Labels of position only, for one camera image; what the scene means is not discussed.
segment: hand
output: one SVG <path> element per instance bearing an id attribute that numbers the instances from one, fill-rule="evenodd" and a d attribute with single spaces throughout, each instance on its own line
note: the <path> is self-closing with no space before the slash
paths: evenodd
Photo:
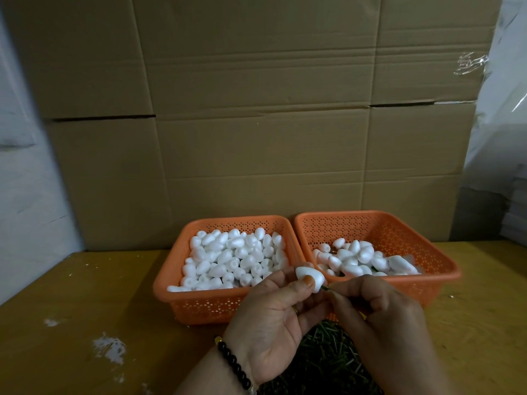
<path id="1" fill-rule="evenodd" d="M 332 311 L 325 292 L 312 295 L 314 287 L 311 276 L 297 281 L 290 266 L 271 274 L 241 302 L 223 340 L 255 388 L 280 375 L 302 336 Z"/>
<path id="2" fill-rule="evenodd" d="M 340 324 L 386 393 L 451 393 L 426 329 L 423 309 L 416 301 L 372 275 L 332 283 L 329 288 Z M 348 297 L 354 305 L 362 302 L 359 308 L 366 319 Z"/>

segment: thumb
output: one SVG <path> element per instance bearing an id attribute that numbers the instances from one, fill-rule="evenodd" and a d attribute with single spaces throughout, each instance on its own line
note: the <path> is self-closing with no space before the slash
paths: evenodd
<path id="1" fill-rule="evenodd" d="M 359 311 L 352 306 L 351 301 L 333 290 L 329 290 L 327 294 L 333 304 L 333 309 L 340 325 L 346 330 L 352 340 L 356 341 L 362 337 L 365 331 L 368 330 L 368 325 Z"/>
<path id="2" fill-rule="evenodd" d="M 304 276 L 301 280 L 293 281 L 274 292 L 273 297 L 285 309 L 308 298 L 314 288 L 315 279 L 311 276 Z"/>

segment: green stem pile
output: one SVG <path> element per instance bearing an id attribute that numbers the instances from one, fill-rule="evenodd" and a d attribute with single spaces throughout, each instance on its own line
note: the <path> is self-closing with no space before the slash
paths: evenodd
<path id="1" fill-rule="evenodd" d="M 324 320 L 308 332 L 286 371 L 258 390 L 261 395 L 378 395 L 383 392 L 364 368 L 351 338 Z"/>

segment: table surface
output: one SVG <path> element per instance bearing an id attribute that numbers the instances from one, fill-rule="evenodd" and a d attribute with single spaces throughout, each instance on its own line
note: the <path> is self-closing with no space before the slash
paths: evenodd
<path id="1" fill-rule="evenodd" d="M 527 388 L 527 249 L 437 243 L 463 270 L 426 309 L 467 394 Z M 0 306 L 0 393 L 171 394 L 225 326 L 178 324 L 152 282 L 168 251 L 76 253 Z"/>

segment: black beaded bracelet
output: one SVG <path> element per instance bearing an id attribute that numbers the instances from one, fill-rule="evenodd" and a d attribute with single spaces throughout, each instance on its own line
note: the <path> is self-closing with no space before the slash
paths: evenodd
<path id="1" fill-rule="evenodd" d="M 231 353 L 231 350 L 227 348 L 227 344 L 224 343 L 223 338 L 217 335 L 216 338 L 214 338 L 214 343 L 218 347 L 218 350 L 221 352 L 225 360 L 227 360 L 229 366 L 231 366 L 232 371 L 234 372 L 234 374 L 236 374 L 236 377 L 238 377 L 238 381 L 241 383 L 242 388 L 245 389 L 247 393 L 251 395 L 256 394 L 254 385 L 251 383 L 251 380 L 247 378 L 247 374 L 245 374 L 245 372 L 241 370 L 241 366 L 236 360 L 236 356 L 234 356 Z"/>

